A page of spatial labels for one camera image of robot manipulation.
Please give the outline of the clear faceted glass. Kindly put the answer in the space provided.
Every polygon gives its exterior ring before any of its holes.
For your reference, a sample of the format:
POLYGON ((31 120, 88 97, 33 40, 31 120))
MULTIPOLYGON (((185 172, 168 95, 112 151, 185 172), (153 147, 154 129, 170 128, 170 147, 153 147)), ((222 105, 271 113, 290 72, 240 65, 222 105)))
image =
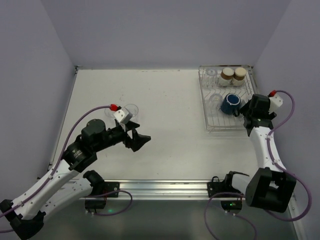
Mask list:
POLYGON ((127 109, 128 112, 131 113, 132 118, 135 118, 138 116, 139 108, 137 105, 130 103, 130 104, 125 105, 124 108, 127 109))

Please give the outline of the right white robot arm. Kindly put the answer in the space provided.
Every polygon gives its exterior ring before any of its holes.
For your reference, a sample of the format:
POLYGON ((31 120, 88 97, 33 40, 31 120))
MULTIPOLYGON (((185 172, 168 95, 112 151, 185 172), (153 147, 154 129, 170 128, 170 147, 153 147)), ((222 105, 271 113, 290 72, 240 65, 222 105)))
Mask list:
POLYGON ((269 95, 253 94, 246 103, 235 105, 235 97, 223 101, 234 107, 235 117, 242 116, 244 127, 256 155, 257 171, 253 176, 230 171, 224 178, 225 189, 244 194, 250 207, 283 213, 296 186, 296 179, 286 173, 274 140, 272 120, 283 99, 275 91, 269 95))

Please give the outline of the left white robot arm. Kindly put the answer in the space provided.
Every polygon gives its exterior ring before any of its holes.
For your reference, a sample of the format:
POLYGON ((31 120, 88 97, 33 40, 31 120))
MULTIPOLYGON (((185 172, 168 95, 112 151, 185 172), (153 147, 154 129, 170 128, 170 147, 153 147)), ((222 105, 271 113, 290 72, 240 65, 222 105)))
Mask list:
POLYGON ((21 240, 28 240, 42 229, 50 215, 80 198, 102 195, 104 179, 96 171, 85 169, 98 159, 98 152, 116 144, 138 151, 151 140, 137 132, 139 126, 129 121, 124 126, 117 123, 114 128, 106 128, 101 119, 90 120, 62 153, 61 160, 34 186, 21 196, 0 203, 11 230, 21 240))

